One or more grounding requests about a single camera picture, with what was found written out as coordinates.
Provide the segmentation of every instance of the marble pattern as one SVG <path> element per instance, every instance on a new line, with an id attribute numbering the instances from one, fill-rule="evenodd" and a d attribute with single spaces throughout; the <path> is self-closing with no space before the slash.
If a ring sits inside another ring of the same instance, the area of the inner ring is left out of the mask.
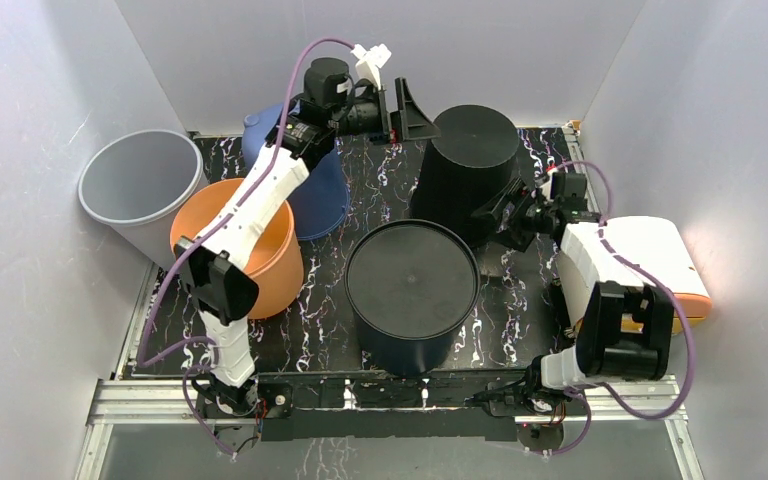
<path id="1" fill-rule="evenodd" d="M 553 163 L 569 160 L 560 128 L 519 131 L 520 173 L 527 178 Z M 240 138 L 196 140 L 210 181 L 245 175 Z M 331 234 L 301 242 L 305 283 L 298 299 L 282 314 L 250 325 L 250 342 L 260 372 L 336 372 L 375 369 L 358 346 L 343 273 L 346 259 L 370 230 L 408 217 L 424 143 L 373 146 L 361 137 L 340 139 L 343 170 L 351 192 L 345 222 Z M 441 368 L 522 367 L 540 354 L 559 349 L 563 332 L 549 308 L 546 287 L 553 279 L 556 254 L 548 238 L 538 238 L 528 252 L 489 245 L 476 252 L 481 268 L 480 297 L 464 322 Z M 154 296 L 164 273 L 155 284 Z M 181 286 L 167 292 L 149 355 L 204 332 L 198 313 Z M 205 345 L 195 344 L 147 369 L 128 369 L 128 377 L 175 377 L 193 362 L 206 363 Z"/>

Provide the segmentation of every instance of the orange bucket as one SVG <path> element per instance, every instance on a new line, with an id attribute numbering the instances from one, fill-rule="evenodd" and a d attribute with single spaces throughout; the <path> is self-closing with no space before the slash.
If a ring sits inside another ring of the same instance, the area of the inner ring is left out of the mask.
<path id="1" fill-rule="evenodd" d="M 182 235 L 195 238 L 219 214 L 242 183 L 241 178 L 222 180 L 190 197 L 172 222 L 170 248 L 174 249 Z M 287 202 L 281 205 L 263 231 L 243 272 L 260 287 L 260 294 L 249 318 L 277 315 L 299 296 L 304 282 L 304 266 L 296 239 L 293 211 Z"/>

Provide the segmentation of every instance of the gray floor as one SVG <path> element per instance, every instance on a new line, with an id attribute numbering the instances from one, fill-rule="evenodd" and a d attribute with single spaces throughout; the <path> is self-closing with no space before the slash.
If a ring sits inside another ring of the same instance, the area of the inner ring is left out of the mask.
<path id="1" fill-rule="evenodd" d="M 244 428 L 222 432 L 221 437 L 233 442 L 248 433 Z M 232 463 L 217 457 L 197 425 L 117 425 L 102 478 L 681 478 L 662 422 L 594 422 L 574 451 L 548 460 L 526 455 L 518 446 L 480 438 L 325 438 L 262 443 Z"/>

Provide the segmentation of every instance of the black cylinder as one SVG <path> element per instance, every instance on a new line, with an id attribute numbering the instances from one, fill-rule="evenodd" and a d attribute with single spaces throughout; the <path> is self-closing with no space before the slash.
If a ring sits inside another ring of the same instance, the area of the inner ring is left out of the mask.
<path id="1" fill-rule="evenodd" d="M 346 293 L 361 348 L 400 377 L 440 366 L 478 299 L 478 264 L 446 228 L 400 220 L 376 228 L 349 256 Z"/>
<path id="2" fill-rule="evenodd" d="M 511 179 L 519 135 L 507 117 L 479 105 L 452 107 L 434 123 L 440 136 L 425 147 L 410 215 L 439 223 L 474 248 L 493 232 L 470 226 L 469 216 Z"/>

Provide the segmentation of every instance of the gray bucket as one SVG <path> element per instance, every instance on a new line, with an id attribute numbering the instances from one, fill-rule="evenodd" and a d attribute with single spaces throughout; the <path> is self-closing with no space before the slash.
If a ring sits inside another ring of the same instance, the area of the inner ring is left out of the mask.
<path id="1" fill-rule="evenodd" d="M 126 135 L 98 152 L 81 174 L 78 198 L 154 263 L 175 261 L 169 231 L 181 205 L 208 185 L 196 145 L 170 130 Z"/>

